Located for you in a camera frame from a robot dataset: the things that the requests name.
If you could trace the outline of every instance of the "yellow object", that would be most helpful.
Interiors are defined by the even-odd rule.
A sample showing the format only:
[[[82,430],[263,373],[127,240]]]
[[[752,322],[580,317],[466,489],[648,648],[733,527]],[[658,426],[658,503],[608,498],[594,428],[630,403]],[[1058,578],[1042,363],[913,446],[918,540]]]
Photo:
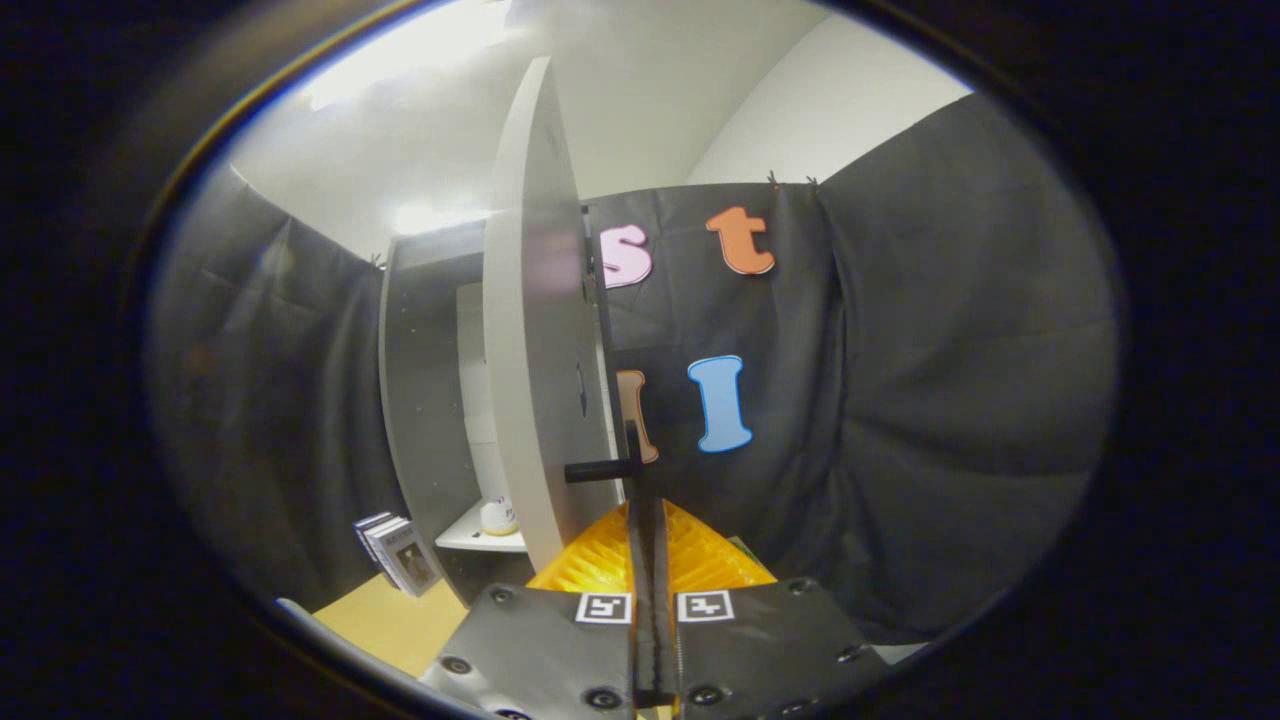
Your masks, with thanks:
[[[634,592],[627,503],[582,530],[526,587],[561,592]]]
[[[466,616],[467,609],[444,580],[413,597],[381,575],[315,612],[330,630],[415,678],[426,671]]]
[[[724,536],[666,500],[671,592],[727,591],[778,582]]]
[[[750,556],[689,512],[663,501],[671,592],[700,592],[776,583]],[[634,592],[627,505],[596,520],[529,582],[561,592]]]

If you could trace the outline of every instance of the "book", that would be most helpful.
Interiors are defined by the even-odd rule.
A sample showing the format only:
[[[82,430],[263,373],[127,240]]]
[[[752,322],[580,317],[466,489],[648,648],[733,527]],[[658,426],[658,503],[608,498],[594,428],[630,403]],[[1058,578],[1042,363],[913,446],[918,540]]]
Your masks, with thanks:
[[[398,588],[399,585],[396,584],[396,579],[392,578],[390,571],[387,568],[384,568],[383,564],[378,560],[378,556],[374,555],[374,547],[369,544],[369,538],[365,537],[365,530],[370,530],[390,519],[392,519],[390,512],[379,512],[378,515],[370,515],[364,520],[357,520],[356,523],[352,523],[352,527],[356,529],[356,537],[360,538],[360,544],[365,547],[365,552],[369,553],[369,559],[374,561],[374,565],[378,566],[378,569],[383,573],[383,577],[387,578],[387,583],[390,584],[393,588]]]
[[[374,560],[378,561],[378,566],[383,570],[383,573],[387,573],[387,577],[390,578],[392,584],[399,589],[404,589],[404,587],[401,584],[399,578],[396,575],[390,557],[381,550],[381,547],[378,543],[374,542],[374,538],[379,533],[383,533],[392,528],[399,528],[407,523],[408,520],[397,515],[390,519],[383,520],[381,523],[378,523],[372,528],[369,528],[364,532],[365,542],[369,543],[369,551],[374,553]]]
[[[435,559],[408,520],[381,525],[369,534],[379,559],[385,559],[401,589],[419,597],[440,579]]]

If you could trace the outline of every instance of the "bolt hole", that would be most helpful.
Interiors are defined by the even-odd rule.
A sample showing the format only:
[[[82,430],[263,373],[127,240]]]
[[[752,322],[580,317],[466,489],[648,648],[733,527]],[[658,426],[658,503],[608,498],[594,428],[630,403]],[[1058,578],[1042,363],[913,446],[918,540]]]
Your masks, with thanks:
[[[712,685],[703,685],[695,688],[694,692],[689,693],[689,702],[700,706],[716,705],[717,702],[724,700],[724,691],[714,688]]]
[[[453,673],[454,675],[466,675],[467,673],[471,671],[470,662],[462,660],[461,657],[454,657],[452,655],[440,659],[440,665],[443,665],[445,670]]]
[[[806,707],[809,707],[810,705],[813,705],[815,702],[818,702],[818,701],[815,701],[815,700],[797,700],[795,702],[788,702],[787,705],[785,705],[782,707],[782,715],[796,715],[799,712],[804,712],[804,710]]]
[[[861,657],[863,652],[865,652],[865,648],[863,647],[849,646],[845,650],[840,651],[840,655],[836,656],[836,662],[840,664],[852,662],[859,657]]]
[[[608,688],[586,691],[586,694],[582,696],[582,702],[596,710],[613,710],[614,707],[622,706],[622,698],[618,697],[618,693]]]

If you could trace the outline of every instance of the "black curtain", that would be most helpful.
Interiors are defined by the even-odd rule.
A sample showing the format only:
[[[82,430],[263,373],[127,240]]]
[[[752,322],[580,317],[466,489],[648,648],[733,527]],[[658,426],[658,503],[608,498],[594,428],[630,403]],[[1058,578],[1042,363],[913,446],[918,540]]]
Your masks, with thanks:
[[[381,270],[227,165],[192,197],[151,300],[152,427],[237,577],[314,611],[376,571],[351,524],[404,514],[378,386]]]
[[[608,291],[614,364],[646,375],[646,482],[780,575],[817,577],[870,639],[929,639],[1006,588],[1079,501],[1110,418],[1105,236],[1033,141],[972,95],[819,186],[588,202],[653,272]],[[705,222],[763,218],[762,275]],[[690,363],[744,360],[750,445],[698,450]]]

